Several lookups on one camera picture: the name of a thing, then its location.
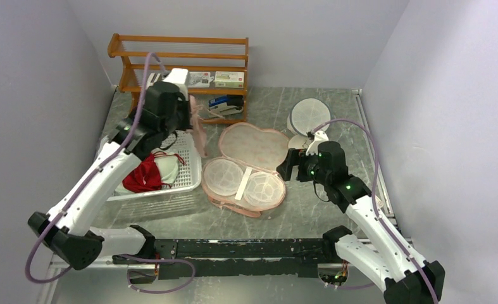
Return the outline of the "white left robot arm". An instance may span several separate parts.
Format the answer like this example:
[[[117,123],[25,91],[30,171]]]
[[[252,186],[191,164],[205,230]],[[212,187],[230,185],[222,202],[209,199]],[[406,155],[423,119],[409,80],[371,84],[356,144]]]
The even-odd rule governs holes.
[[[155,237],[138,225],[98,229],[92,222],[123,179],[155,148],[178,131],[192,128],[192,104],[187,86],[167,80],[150,85],[138,106],[121,120],[102,146],[94,163],[72,190],[48,212],[34,212],[28,226],[37,235],[29,253],[26,277],[40,245],[82,270],[99,257],[134,258],[150,262],[156,254]]]

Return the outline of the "pink satin bra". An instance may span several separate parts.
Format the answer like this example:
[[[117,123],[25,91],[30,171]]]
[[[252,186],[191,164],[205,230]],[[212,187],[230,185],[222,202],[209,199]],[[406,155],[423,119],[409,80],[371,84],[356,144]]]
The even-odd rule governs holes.
[[[207,143],[207,135],[204,130],[204,119],[200,116],[202,111],[208,112],[212,116],[216,116],[218,118],[223,118],[223,116],[214,113],[209,110],[208,106],[204,106],[199,103],[193,95],[189,96],[190,103],[190,123],[192,126],[192,130],[190,133],[192,134],[192,138],[194,141],[194,146],[197,149],[201,158],[207,158],[209,156],[206,143]]]

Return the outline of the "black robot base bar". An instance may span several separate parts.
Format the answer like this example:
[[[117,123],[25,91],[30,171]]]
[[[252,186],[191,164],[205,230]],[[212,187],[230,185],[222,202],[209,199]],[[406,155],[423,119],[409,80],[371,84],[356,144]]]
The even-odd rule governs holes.
[[[344,262],[323,238],[157,239],[138,259],[113,256],[115,265],[158,270],[157,278],[280,276],[317,278],[323,267]]]

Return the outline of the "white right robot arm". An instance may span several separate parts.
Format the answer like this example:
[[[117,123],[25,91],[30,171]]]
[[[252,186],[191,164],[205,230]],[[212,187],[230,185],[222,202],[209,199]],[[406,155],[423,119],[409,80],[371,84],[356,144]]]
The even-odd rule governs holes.
[[[329,262],[343,259],[380,289],[386,303],[439,303],[445,270],[438,261],[428,262],[399,233],[373,202],[373,192],[362,179],[349,173],[340,144],[324,141],[309,149],[289,149],[278,166],[289,181],[298,167],[297,181],[321,185],[328,201],[337,205],[366,234],[373,249],[365,246],[344,226],[323,235],[322,255]]]

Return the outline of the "floral peach laundry bag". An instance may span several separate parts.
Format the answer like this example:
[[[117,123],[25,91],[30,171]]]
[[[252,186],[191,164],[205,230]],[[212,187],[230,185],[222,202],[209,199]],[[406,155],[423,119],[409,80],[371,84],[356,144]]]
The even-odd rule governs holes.
[[[285,182],[277,167],[285,160],[289,138],[249,123],[227,127],[219,137],[220,156],[202,168],[202,188],[210,203],[246,217],[278,207]]]

